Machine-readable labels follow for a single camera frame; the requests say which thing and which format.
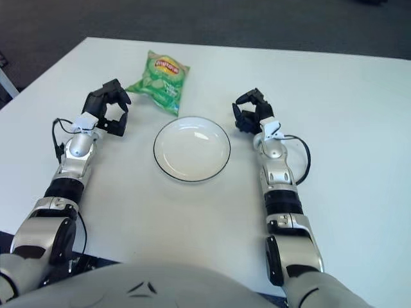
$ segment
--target plate rim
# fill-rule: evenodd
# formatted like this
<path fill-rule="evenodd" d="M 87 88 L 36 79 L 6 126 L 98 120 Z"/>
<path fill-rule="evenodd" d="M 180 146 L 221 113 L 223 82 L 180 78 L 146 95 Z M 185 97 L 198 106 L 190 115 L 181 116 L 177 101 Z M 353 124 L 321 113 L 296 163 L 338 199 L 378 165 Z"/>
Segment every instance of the plate rim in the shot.
<path fill-rule="evenodd" d="M 204 179 L 201 179 L 201 180 L 193 180 L 193 181 L 190 181 L 190 180 L 182 180 L 181 178 L 177 178 L 176 176 L 173 176 L 173 175 L 169 174 L 166 170 L 164 170 L 164 169 L 161 167 L 159 161 L 157 160 L 157 157 L 155 156 L 155 142 L 157 141 L 157 138 L 158 138 L 158 136 L 160 135 L 160 133 L 161 133 L 167 126 L 169 126 L 171 123 L 173 123 L 173 122 L 175 122 L 175 121 L 179 121 L 179 120 L 181 120 L 181 119 L 185 119 L 185 118 L 187 118 L 187 117 L 196 117 L 196 118 L 204 119 L 204 120 L 207 120 L 207 121 L 210 121 L 210 122 L 214 123 L 215 125 L 217 125 L 217 126 L 223 131 L 224 135 L 227 137 L 227 140 L 228 140 L 228 142 L 229 142 L 229 155 L 227 156 L 227 160 L 225 161 L 224 165 L 221 167 L 220 170 L 218 170 L 217 173 L 213 174 L 212 176 L 209 176 L 208 178 L 204 178 Z M 228 164 L 228 162 L 229 162 L 229 160 L 230 160 L 230 156 L 231 156 L 231 141 L 230 141 L 229 136 L 228 136 L 227 133 L 225 132 L 225 130 L 224 130 L 219 124 L 215 123 L 213 120 L 210 120 L 210 119 L 208 119 L 208 118 L 206 118 L 206 117 L 200 117 L 200 116 L 197 116 L 197 115 L 194 115 L 194 116 L 193 116 L 193 115 L 191 115 L 191 116 L 190 116 L 190 115 L 186 115 L 185 117 L 178 117 L 178 118 L 176 118 L 176 119 L 168 122 L 167 124 L 165 124 L 165 125 L 159 130 L 159 132 L 158 132 L 157 135 L 155 136 L 155 139 L 154 139 L 154 142 L 153 142 L 153 156 L 154 156 L 154 159 L 155 159 L 155 162 L 157 163 L 157 165 L 158 165 L 158 166 L 160 167 L 160 169 L 161 169 L 164 173 L 166 173 L 168 176 L 170 176 L 170 177 L 172 177 L 172 178 L 174 178 L 174 179 L 176 179 L 176 180 L 178 180 L 178 181 L 185 182 L 185 183 L 198 183 L 198 182 L 203 182 L 203 181 L 209 180 L 209 179 L 211 179 L 211 178 L 214 178 L 214 177 L 215 177 L 216 175 L 218 175 L 221 171 L 223 171 L 223 169 L 226 167 L 226 165 Z"/>

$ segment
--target robot forearm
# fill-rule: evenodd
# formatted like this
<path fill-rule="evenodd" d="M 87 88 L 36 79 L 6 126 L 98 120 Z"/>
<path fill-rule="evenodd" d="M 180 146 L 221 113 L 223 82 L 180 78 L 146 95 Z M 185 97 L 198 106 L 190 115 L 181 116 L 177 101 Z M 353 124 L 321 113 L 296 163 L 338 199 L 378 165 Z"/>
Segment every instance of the robot forearm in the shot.
<path fill-rule="evenodd" d="M 237 105 L 246 102 L 256 105 L 256 111 L 240 111 Z M 270 234 L 265 246 L 271 283 L 284 289 L 290 307 L 370 307 L 337 279 L 323 273 L 322 257 L 310 222 L 302 211 L 297 182 L 287 165 L 287 149 L 283 144 L 287 136 L 279 131 L 281 125 L 275 120 L 271 106 L 254 89 L 242 95 L 232 107 L 240 131 L 255 135 L 253 145 L 261 166 L 260 182 Z M 292 137 L 299 139 L 310 155 L 305 142 Z"/>
<path fill-rule="evenodd" d="M 119 121 L 105 118 L 107 103 L 118 103 L 123 109 Z M 10 254 L 0 255 L 0 304 L 38 288 L 55 266 L 71 259 L 75 221 L 91 173 L 95 141 L 103 137 L 104 130 L 124 134 L 127 104 L 130 99 L 117 80 L 87 96 L 81 116 L 72 125 L 74 137 L 65 146 L 55 147 L 57 159 L 64 157 L 44 197 L 18 229 Z"/>

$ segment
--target black joint segment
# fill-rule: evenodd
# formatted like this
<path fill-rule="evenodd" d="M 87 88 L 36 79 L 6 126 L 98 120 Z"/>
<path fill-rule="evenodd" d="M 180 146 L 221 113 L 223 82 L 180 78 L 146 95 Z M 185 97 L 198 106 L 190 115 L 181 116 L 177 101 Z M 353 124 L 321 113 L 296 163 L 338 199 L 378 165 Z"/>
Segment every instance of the black joint segment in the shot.
<path fill-rule="evenodd" d="M 274 236 L 266 238 L 265 253 L 268 279 L 273 285 L 281 287 L 284 284 L 284 276 L 281 269 L 280 253 Z"/>
<path fill-rule="evenodd" d="M 63 220 L 53 242 L 49 260 L 50 265 L 63 265 L 72 258 L 75 237 L 76 223 L 69 218 Z"/>
<path fill-rule="evenodd" d="M 303 214 L 300 198 L 294 191 L 275 190 L 264 195 L 267 215 L 293 213 Z"/>
<path fill-rule="evenodd" d="M 56 178 L 47 188 L 44 197 L 66 198 L 76 204 L 82 199 L 84 185 L 73 178 Z"/>
<path fill-rule="evenodd" d="M 298 277 L 310 271 L 319 271 L 319 270 L 309 265 L 294 264 L 294 265 L 287 266 L 287 273 L 288 273 L 288 276 L 290 277 Z"/>
<path fill-rule="evenodd" d="M 77 219 L 77 211 L 71 204 L 66 204 L 64 209 L 39 209 L 31 213 L 30 218 L 32 217 L 68 217 L 70 219 Z"/>
<path fill-rule="evenodd" d="M 39 246 L 19 246 L 13 250 L 13 254 L 25 259 L 39 259 L 44 255 L 45 251 L 43 247 Z"/>

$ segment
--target black cable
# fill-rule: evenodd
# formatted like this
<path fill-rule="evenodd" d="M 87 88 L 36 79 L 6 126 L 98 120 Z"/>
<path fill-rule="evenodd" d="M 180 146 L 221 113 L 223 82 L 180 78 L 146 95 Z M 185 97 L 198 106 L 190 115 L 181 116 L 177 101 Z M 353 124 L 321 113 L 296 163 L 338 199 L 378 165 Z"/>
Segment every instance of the black cable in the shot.
<path fill-rule="evenodd" d="M 284 138 L 282 138 L 280 140 L 292 140 L 292 139 L 297 139 L 298 141 L 300 141 L 302 143 L 302 145 L 304 146 L 304 149 L 306 150 L 306 153 L 307 153 L 307 167 L 306 167 L 306 170 L 305 170 L 304 174 L 302 175 L 302 177 L 300 177 L 300 179 L 298 179 L 298 181 L 296 181 L 296 183 L 295 183 L 296 185 L 300 185 L 307 178 L 308 173 L 310 172 L 311 153 L 310 153 L 310 149 L 309 149 L 308 145 L 306 144 L 306 142 L 298 136 L 284 135 Z"/>
<path fill-rule="evenodd" d="M 82 225 L 83 225 L 83 229 L 84 229 L 84 247 L 83 247 L 83 251 L 82 251 L 82 255 L 83 255 L 84 251 L 85 251 L 85 246 L 87 245 L 87 229 L 85 227 L 85 223 L 84 223 L 83 217 L 80 214 L 80 212 L 78 212 L 78 217 L 80 217 L 80 220 L 82 221 Z"/>

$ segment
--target lay's logo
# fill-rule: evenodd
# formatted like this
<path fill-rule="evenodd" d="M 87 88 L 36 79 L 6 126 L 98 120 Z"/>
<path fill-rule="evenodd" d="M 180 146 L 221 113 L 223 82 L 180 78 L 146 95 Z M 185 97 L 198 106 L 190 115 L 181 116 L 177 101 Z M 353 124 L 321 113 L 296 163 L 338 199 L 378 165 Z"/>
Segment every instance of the lay's logo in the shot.
<path fill-rule="evenodd" d="M 165 73 L 172 73 L 172 74 L 178 74 L 180 69 L 176 67 L 174 64 L 170 63 L 169 61 L 165 60 L 157 60 L 154 64 L 156 69 L 160 69 Z"/>

